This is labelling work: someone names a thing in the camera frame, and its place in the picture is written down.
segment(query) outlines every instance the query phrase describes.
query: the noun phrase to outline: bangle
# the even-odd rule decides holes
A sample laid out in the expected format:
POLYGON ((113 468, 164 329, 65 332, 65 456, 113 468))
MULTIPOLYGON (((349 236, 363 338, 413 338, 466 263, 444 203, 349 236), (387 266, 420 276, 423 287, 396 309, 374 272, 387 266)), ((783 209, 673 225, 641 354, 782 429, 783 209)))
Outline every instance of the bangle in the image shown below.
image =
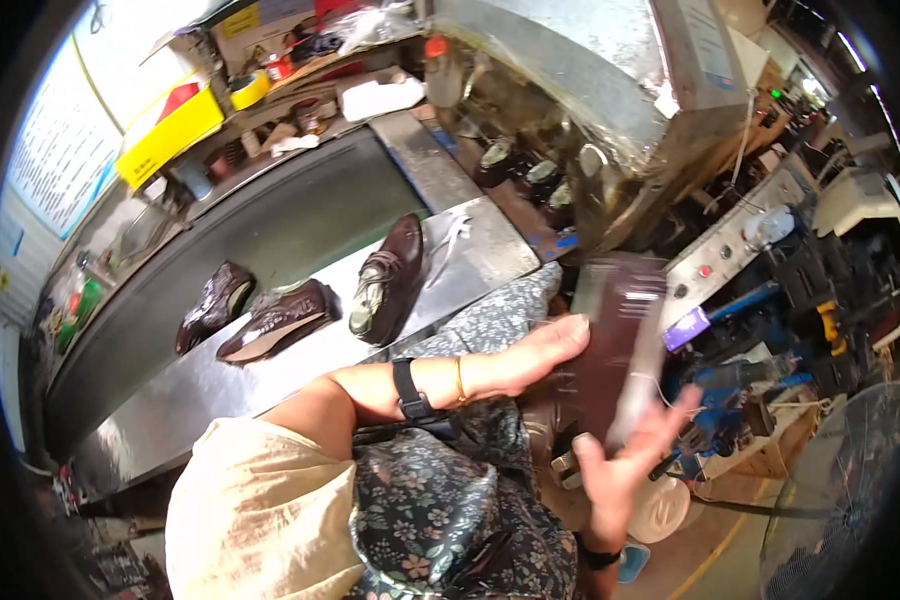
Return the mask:
POLYGON ((456 363, 456 401, 460 403, 460 405, 467 404, 467 392, 464 391, 464 381, 460 377, 460 359, 461 356, 457 356, 453 359, 453 362, 456 363))

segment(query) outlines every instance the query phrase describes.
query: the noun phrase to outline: woman's hand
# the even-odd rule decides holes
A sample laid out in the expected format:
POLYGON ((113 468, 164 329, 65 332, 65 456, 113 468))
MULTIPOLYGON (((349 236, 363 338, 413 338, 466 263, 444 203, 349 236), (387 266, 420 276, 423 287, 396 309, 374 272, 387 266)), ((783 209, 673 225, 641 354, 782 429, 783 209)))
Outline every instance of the woman's hand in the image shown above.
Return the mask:
MULTIPOLYGON (((584 351, 590 342, 586 315, 567 315, 530 331, 527 337, 497 354, 485 356, 478 379, 487 382, 487 397, 516 398, 527 386, 547 377, 554 367, 584 351)), ((467 385, 464 372, 463 383, 467 385)))
POLYGON ((593 552, 618 552, 627 539, 627 521, 634 511, 634 498, 654 467, 669 454, 692 411, 700 405, 703 390, 687 386, 675 407, 664 410, 653 403, 612 460, 589 434, 573 441, 583 488, 593 502, 590 529, 584 542, 593 552))

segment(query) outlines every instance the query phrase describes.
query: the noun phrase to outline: person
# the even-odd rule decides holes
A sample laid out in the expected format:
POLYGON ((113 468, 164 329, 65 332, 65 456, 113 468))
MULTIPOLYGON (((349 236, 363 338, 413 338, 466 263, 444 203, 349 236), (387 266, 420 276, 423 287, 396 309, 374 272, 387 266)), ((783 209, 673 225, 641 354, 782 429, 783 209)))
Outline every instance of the person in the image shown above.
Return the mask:
POLYGON ((432 409, 461 416, 457 438, 407 426, 392 363, 340 368, 257 418, 215 420, 168 507, 173 597, 610 597, 636 492, 701 392, 652 405, 611 460, 596 438, 573 439, 592 510, 567 532, 528 470, 531 427, 507 407, 589 331, 564 316, 499 352, 402 363, 432 409))

